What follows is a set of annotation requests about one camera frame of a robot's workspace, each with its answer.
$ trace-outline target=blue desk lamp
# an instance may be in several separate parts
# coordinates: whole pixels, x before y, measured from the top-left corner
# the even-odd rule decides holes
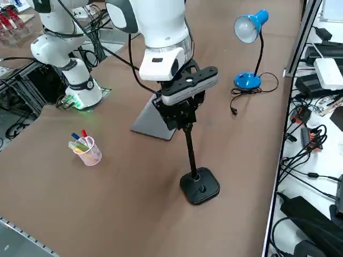
[[[257,36],[261,39],[261,50],[255,72],[242,72],[235,77],[234,84],[241,89],[252,89],[261,85],[261,78],[256,76],[263,54],[262,25],[268,20],[266,10],[260,10],[256,14],[245,14],[235,20],[235,34],[244,43],[253,43]]]

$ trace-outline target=pink pen cup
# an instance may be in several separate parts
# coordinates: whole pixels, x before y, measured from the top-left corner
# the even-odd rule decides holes
[[[81,158],[81,160],[83,160],[85,165],[94,166],[98,162],[100,162],[102,158],[102,153],[96,146],[94,139],[92,137],[87,137],[87,140],[92,143],[92,146],[87,151],[82,152],[82,153],[77,153],[73,150],[73,152],[77,154]]]

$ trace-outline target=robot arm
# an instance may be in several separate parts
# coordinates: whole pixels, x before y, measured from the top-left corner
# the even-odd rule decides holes
[[[33,56],[45,64],[54,66],[65,75],[69,83],[65,91],[66,99],[72,99],[77,109],[97,104],[102,99],[100,87],[81,59],[69,57],[69,53],[82,45],[86,36],[58,0],[27,0],[27,2],[39,13],[43,25],[48,29],[32,42]],[[69,10],[88,4],[88,0],[62,0],[62,2]]]
[[[217,68],[201,70],[191,60],[184,0],[106,0],[106,8],[116,28],[143,34],[146,49],[139,75],[161,82],[165,105],[178,104],[217,83]]]
[[[146,49],[139,69],[144,80],[170,81],[192,57],[184,0],[106,0],[114,26],[141,32]]]

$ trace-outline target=white power strip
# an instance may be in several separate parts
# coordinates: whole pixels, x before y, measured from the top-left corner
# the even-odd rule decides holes
[[[343,77],[334,59],[317,58],[315,60],[314,66],[318,75],[320,85],[324,89],[343,89]]]

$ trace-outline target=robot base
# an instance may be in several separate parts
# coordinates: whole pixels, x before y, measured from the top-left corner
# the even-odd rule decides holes
[[[73,106],[74,108],[82,110],[96,105],[102,100],[102,91],[94,79],[93,85],[91,90],[73,90],[70,87],[67,87],[65,94],[66,96],[71,96],[72,99],[70,101],[75,103]]]
[[[197,177],[192,178],[191,172],[180,179],[180,187],[187,200],[193,205],[201,205],[217,196],[220,185],[208,168],[198,168]]]

